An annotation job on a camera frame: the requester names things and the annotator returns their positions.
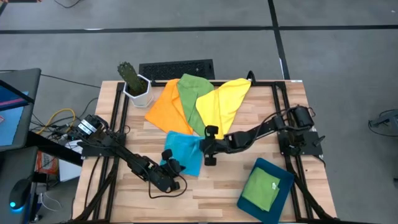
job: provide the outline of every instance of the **blue tray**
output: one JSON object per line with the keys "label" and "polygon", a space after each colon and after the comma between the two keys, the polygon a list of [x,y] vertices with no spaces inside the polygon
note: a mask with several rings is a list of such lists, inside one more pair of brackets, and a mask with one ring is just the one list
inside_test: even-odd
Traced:
{"label": "blue tray", "polygon": [[257,159],[251,172],[253,172],[256,167],[280,179],[278,185],[279,193],[276,196],[269,212],[261,210],[259,207],[255,206],[253,203],[242,197],[242,194],[238,200],[237,206],[263,223],[276,224],[279,222],[280,214],[284,208],[286,198],[289,194],[290,188],[292,188],[294,176],[290,172],[287,172],[286,170],[283,170],[262,158]]}

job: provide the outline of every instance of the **floor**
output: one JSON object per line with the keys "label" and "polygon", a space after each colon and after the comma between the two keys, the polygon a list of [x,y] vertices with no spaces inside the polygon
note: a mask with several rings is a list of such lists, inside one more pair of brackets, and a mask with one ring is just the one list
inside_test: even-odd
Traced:
{"label": "floor", "polygon": [[[398,24],[395,0],[274,0],[274,4],[281,27]],[[70,9],[52,0],[8,4],[0,16],[0,69],[39,67],[46,75],[101,85],[103,80],[120,80],[116,67],[122,61],[137,67],[212,58],[218,79],[245,77],[248,70],[258,79],[283,79],[272,30],[1,33],[194,26],[267,27],[272,26],[272,19],[266,0],[83,0]],[[398,189],[392,178],[398,175],[398,140],[371,133],[367,122],[398,104],[398,29],[281,30],[280,36],[288,75],[303,80],[317,112],[316,127],[326,135],[322,146],[338,216],[395,223]],[[98,92],[42,77],[34,113],[43,122],[60,108],[73,108],[80,114]],[[88,113],[94,110],[95,103]],[[49,193],[63,209],[58,213],[41,210],[44,217],[39,223],[70,218],[76,185],[77,180],[71,180]]]}

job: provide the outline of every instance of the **yellow cable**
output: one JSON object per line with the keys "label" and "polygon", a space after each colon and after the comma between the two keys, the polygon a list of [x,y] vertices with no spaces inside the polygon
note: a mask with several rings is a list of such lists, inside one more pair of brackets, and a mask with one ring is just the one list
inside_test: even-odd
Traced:
{"label": "yellow cable", "polygon": [[72,123],[70,124],[69,128],[68,128],[67,131],[66,131],[66,132],[69,132],[70,129],[72,128],[73,122],[75,122],[75,120],[76,120],[76,115],[75,115],[75,112],[74,112],[72,109],[70,109],[70,108],[64,108],[64,109],[60,109],[60,110],[58,110],[57,112],[55,112],[55,113],[51,116],[51,118],[49,119],[49,121],[47,122],[47,124],[46,124],[40,131],[37,131],[36,134],[42,134],[42,132],[49,126],[49,124],[51,123],[51,121],[54,119],[54,117],[56,117],[56,115],[58,115],[59,113],[64,112],[64,111],[70,111],[70,112],[72,112],[72,114],[73,114],[73,121],[72,121]]}

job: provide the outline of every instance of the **wooden tabletop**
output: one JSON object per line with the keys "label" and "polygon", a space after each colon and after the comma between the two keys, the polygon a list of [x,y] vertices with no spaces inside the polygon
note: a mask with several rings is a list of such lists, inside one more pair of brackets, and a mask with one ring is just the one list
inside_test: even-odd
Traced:
{"label": "wooden tabletop", "polygon": [[[99,93],[96,114],[108,122],[111,119],[116,85],[117,82],[114,81],[103,82]],[[286,81],[286,86],[290,106],[308,106],[302,82]],[[156,99],[162,90],[163,87],[152,89]],[[122,94],[118,122],[123,108],[123,98],[124,95]],[[281,106],[283,106],[281,93],[279,93],[279,99]],[[132,152],[160,162],[166,133],[144,119],[148,110],[149,108],[135,108],[132,103],[129,103],[126,124],[131,127],[131,131],[127,134],[126,147]],[[271,88],[266,86],[251,87],[229,131],[247,131],[259,125],[266,116],[273,112],[275,112],[275,106]],[[217,165],[214,167],[202,165],[199,177],[184,176],[188,182],[188,189],[183,195],[177,198],[157,199],[149,198],[148,183],[136,177],[127,164],[121,161],[118,169],[111,222],[258,222],[257,219],[240,210],[236,206],[236,202],[258,157],[285,169],[284,158],[279,152],[276,134],[259,139],[247,151],[238,154],[218,154],[216,157]],[[95,160],[95,158],[89,158],[83,163],[73,205],[73,217],[79,216],[83,211],[86,189]],[[302,156],[302,161],[309,191],[325,211],[335,217],[335,207],[323,164],[312,156]],[[95,169],[88,202],[98,188],[101,165],[102,159],[99,160]],[[183,189],[184,183],[182,181],[180,181],[180,185]],[[297,192],[301,213],[305,217],[302,194],[299,190]],[[151,194],[160,195],[163,193],[152,186]],[[104,195],[100,218],[103,218],[105,214],[108,190]],[[295,221],[290,194],[280,221]]]}

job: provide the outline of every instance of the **yellow cloth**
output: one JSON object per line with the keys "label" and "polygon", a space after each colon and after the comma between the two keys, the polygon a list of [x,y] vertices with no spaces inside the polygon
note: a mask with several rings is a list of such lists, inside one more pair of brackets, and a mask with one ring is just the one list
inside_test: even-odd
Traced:
{"label": "yellow cloth", "polygon": [[177,89],[179,79],[167,82],[159,99],[145,115],[145,119],[168,133],[175,131],[183,134],[192,134],[193,130],[185,119],[180,94]]}
{"label": "yellow cloth", "polygon": [[228,133],[250,84],[249,80],[239,78],[197,99],[196,107],[205,126],[218,127],[217,139],[223,139]]}

